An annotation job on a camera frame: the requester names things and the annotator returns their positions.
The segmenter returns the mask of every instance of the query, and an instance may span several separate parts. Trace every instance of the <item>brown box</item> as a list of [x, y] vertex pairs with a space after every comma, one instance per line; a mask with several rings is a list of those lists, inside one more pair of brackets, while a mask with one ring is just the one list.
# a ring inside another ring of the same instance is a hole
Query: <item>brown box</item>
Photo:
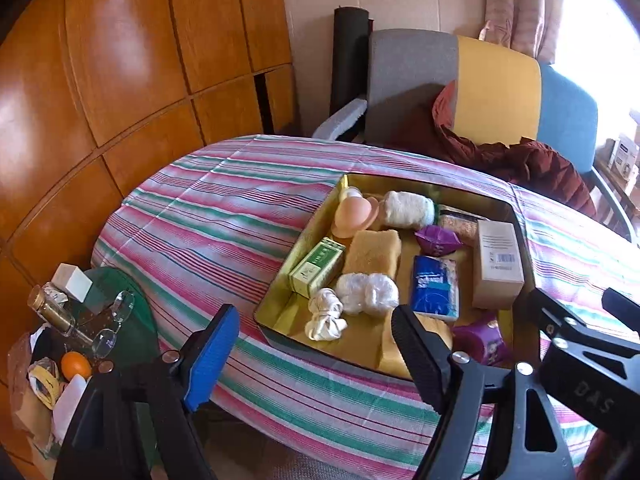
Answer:
[[522, 261], [513, 224], [478, 221], [472, 306], [511, 308], [524, 285]]

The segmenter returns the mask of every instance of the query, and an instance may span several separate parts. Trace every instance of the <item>cardboard box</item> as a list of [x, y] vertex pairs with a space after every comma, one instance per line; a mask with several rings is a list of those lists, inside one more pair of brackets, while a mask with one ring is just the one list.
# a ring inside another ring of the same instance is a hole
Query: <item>cardboard box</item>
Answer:
[[620, 135], [611, 152], [609, 167], [628, 180], [636, 158], [638, 158], [638, 145], [627, 136]]
[[472, 306], [509, 309], [523, 285], [522, 261], [513, 224], [479, 220]]

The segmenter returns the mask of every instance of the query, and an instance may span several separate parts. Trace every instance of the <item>chair armrest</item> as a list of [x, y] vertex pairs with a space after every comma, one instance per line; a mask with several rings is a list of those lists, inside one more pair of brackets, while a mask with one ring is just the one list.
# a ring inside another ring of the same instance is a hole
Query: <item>chair armrest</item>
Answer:
[[624, 226], [625, 233], [623, 237], [630, 241], [633, 245], [636, 245], [636, 243], [638, 242], [636, 240], [636, 230], [631, 225], [631, 220], [629, 220], [629, 217], [626, 215], [625, 210], [622, 209], [620, 202], [613, 194], [611, 188], [607, 185], [601, 174], [599, 174], [593, 166], [591, 167], [590, 175], [593, 177], [593, 182], [596, 187], [600, 190], [603, 197], [609, 203], [609, 206], [613, 211], [613, 215]]
[[366, 99], [357, 97], [320, 124], [311, 137], [313, 139], [335, 140], [351, 128], [366, 110]]

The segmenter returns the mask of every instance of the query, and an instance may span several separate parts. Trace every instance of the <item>yellow sponge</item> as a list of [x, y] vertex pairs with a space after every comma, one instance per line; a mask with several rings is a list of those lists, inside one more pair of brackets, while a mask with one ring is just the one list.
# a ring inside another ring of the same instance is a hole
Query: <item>yellow sponge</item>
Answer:
[[358, 231], [347, 251], [342, 273], [379, 272], [394, 280], [401, 249], [398, 231]]

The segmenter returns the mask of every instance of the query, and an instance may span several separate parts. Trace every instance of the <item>floor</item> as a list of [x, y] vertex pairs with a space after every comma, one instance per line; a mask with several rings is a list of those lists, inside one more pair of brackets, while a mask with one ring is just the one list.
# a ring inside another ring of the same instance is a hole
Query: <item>floor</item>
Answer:
[[196, 427], [218, 480], [364, 480], [289, 449], [216, 406], [198, 415]]

